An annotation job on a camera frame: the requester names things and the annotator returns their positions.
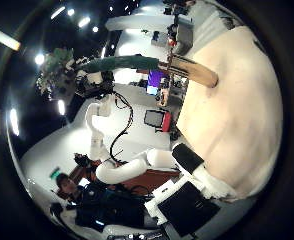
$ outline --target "dark hair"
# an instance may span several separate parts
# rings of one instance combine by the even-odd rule
[[[56,184],[57,186],[61,189],[61,183],[63,180],[65,179],[69,179],[69,176],[66,173],[60,173],[57,177],[56,177]]]

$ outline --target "beige fabric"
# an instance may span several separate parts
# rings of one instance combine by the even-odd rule
[[[228,31],[193,60],[215,71],[218,86],[190,81],[178,128],[208,172],[239,198],[261,190],[277,156],[282,132],[280,91],[269,59],[246,27]]]

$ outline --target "computer monitor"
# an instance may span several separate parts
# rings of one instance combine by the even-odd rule
[[[161,81],[161,78],[164,77],[164,74],[161,71],[153,70],[148,74],[148,82],[147,82],[147,93],[151,95],[157,95],[158,87]]]

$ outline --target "red object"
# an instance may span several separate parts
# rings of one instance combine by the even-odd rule
[[[163,124],[161,127],[161,130],[163,132],[169,132],[170,122],[171,122],[171,114],[169,112],[166,112],[164,115]]]
[[[169,46],[174,47],[174,46],[176,46],[176,44],[177,44],[177,43],[176,43],[174,40],[172,40],[172,39],[169,39],[169,40],[168,40],[168,45],[169,45]]]

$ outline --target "cylindrical object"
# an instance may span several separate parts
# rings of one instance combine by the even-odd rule
[[[89,73],[112,71],[116,68],[133,69],[158,69],[159,60],[157,58],[143,57],[139,55],[95,58],[90,62],[78,67],[78,70],[84,70]]]
[[[173,69],[174,73],[177,72],[177,69],[187,72],[188,79],[206,87],[213,88],[218,83],[218,75],[215,72],[199,63],[188,62],[179,56],[173,55],[172,59],[170,59],[168,70],[171,71],[171,69]]]

